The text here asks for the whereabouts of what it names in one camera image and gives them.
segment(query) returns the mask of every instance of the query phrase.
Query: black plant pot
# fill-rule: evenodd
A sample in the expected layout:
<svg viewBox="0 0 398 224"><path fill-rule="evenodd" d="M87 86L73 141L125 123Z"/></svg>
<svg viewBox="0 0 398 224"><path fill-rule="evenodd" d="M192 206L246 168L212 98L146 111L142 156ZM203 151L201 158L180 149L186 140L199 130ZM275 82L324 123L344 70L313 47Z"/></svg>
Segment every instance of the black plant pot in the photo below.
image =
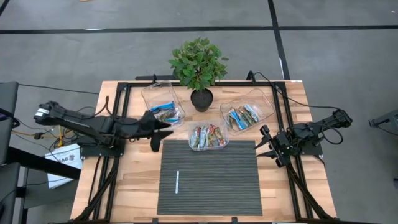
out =
<svg viewBox="0 0 398 224"><path fill-rule="evenodd" d="M213 102L213 94L210 90L204 89L191 93L191 102L199 112L205 112Z"/></svg>

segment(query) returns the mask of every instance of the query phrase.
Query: black rubber mat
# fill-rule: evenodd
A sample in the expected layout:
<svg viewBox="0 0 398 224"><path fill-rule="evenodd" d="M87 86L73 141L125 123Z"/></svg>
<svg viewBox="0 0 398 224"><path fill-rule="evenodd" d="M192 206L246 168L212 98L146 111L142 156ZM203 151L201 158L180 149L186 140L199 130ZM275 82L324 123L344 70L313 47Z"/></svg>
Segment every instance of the black rubber mat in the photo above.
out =
<svg viewBox="0 0 398 224"><path fill-rule="evenodd" d="M158 215L262 215L254 141L194 152L163 143Z"/></svg>

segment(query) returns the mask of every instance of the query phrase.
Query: gray floor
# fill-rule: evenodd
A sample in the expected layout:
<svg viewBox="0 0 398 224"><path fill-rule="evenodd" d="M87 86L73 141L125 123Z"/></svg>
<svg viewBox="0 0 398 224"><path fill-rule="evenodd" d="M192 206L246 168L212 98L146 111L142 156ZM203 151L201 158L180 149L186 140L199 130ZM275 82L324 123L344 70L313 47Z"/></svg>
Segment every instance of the gray floor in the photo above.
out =
<svg viewBox="0 0 398 224"><path fill-rule="evenodd" d="M274 2L280 26L398 24L394 0ZM10 0L0 17L0 30L232 25L270 26L267 1ZM0 35L0 82L99 92L103 80L171 74L171 49L198 36L209 37L230 58L229 79L244 78L248 70L282 78L273 31L164 32ZM282 32L291 79L304 81L309 102L339 106L354 119L352 127L342 130L343 144L322 144L336 211L343 220L398 220L398 190L392 184L398 176L398 138L368 126L368 119L398 109L397 39L398 30ZM16 115L34 126L39 103L55 100L78 109L94 106L96 98L21 86ZM312 109L314 120L330 113ZM11 145L38 155L46 152L16 136ZM28 223L67 221L72 203L71 198L33 208Z"/></svg>

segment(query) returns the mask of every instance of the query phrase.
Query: wooden tabletop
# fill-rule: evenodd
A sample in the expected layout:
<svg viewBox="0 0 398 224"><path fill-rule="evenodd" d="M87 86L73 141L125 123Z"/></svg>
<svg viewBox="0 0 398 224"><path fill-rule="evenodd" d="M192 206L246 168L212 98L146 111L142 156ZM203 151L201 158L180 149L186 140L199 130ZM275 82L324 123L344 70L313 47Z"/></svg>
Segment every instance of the wooden tabletop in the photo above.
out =
<svg viewBox="0 0 398 224"><path fill-rule="evenodd" d="M236 80L237 82L248 82L247 80ZM102 84L98 97L97 110L103 107L105 97L109 96L109 105L114 105L114 96L118 81L105 81ZM304 85L301 81L286 81L288 96L301 102L307 103ZM270 86L256 86L267 96L274 106L274 98ZM246 86L213 86L209 88L214 97L213 104L205 113L195 110L191 101L191 90L186 87L175 87L174 90L185 110L185 124L176 128L174 133L166 139L188 139L187 123L189 121L200 121L219 119L220 104L231 101L237 96L249 93L253 87ZM142 88L132 88L127 116L141 117L146 104L141 95ZM284 126L287 127L287 120L283 99L279 96ZM290 101L294 123L308 122L312 120L310 109ZM267 124L271 135L279 131L276 113L268 117L263 124ZM261 141L259 127L252 128L239 136L230 136L231 140L255 140L256 144ZM257 149L257 154L268 151L267 146ZM157 200L159 196L159 177L162 149L160 152L152 152L149 140L140 140L135 143L127 141L124 155L119 164L119 171L116 183L115 197L111 215L111 222L152 222L153 218L159 218L160 222L230 222L231 216L186 216L186 215L158 215ZM313 156L302 156L303 169L307 179L307 186L317 202L331 216L335 217L336 212L331 197L328 180L323 164ZM75 202L71 218L77 217L87 206L90 187L93 181L94 169L97 158L91 157L84 161L83 170L76 192ZM275 160L268 157L258 157L258 172L261 189L262 216L239 216L240 222L271 222L271 221L294 221L294 211L291 194L285 168L278 168ZM98 186L101 164L95 182L94 192ZM300 211L303 217L305 207L303 197L299 189L297 195L300 202ZM104 217L105 203L101 204L100 218Z"/></svg>

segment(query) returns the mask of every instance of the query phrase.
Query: potted plant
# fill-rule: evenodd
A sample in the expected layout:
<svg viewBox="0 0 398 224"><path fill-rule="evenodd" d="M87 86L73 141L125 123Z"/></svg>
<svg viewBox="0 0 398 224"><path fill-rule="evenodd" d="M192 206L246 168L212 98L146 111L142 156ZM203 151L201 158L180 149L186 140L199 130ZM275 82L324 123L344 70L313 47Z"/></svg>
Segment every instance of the potted plant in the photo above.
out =
<svg viewBox="0 0 398 224"><path fill-rule="evenodd" d="M179 49L173 50L174 59L169 60L173 75L180 80L181 85L193 89L191 102L199 112L205 112L213 102L213 94L207 89L215 84L216 78L223 78L227 72L226 65L218 59L221 51L210 41L200 37L192 42L186 41Z"/></svg>

